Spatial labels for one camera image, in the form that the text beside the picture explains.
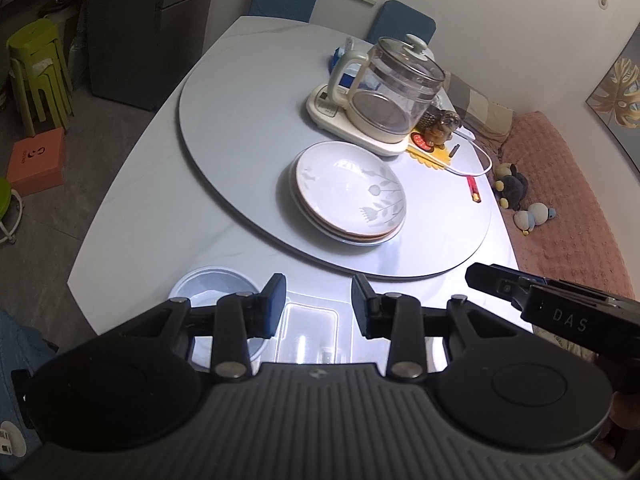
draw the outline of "duck plush toy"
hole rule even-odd
[[[518,173],[515,164],[501,164],[495,168],[494,175],[494,189],[500,207],[518,211],[529,190],[529,181]]]
[[[536,225],[542,225],[555,216],[555,209],[547,207],[542,202],[535,202],[529,206],[528,210],[518,211],[513,215],[513,222],[522,231],[522,234],[527,236]]]

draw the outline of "red pen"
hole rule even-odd
[[[466,182],[469,184],[469,191],[471,192],[471,199],[474,202],[482,202],[480,198],[480,192],[478,191],[478,184],[476,184],[476,180],[472,176],[467,176]]]

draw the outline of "kettle handle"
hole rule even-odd
[[[338,92],[338,85],[340,84],[340,80],[342,79],[342,75],[347,67],[353,63],[354,61],[359,61],[362,65],[367,64],[369,62],[369,56],[364,52],[358,52],[357,50],[348,50],[336,63],[334,69],[331,72],[331,77],[329,78],[329,83],[326,88],[327,96],[329,97],[329,101],[342,108],[346,108],[349,103],[349,99],[347,96],[341,92]]]

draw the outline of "ribbed black surface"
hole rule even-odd
[[[451,427],[427,393],[370,364],[263,364],[243,384],[216,387],[190,422],[126,452],[45,446],[24,480],[616,479],[590,446],[517,455]]]

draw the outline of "plaid pillow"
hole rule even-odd
[[[489,101],[455,74],[445,76],[444,89],[463,124],[497,152],[509,136],[514,111]]]

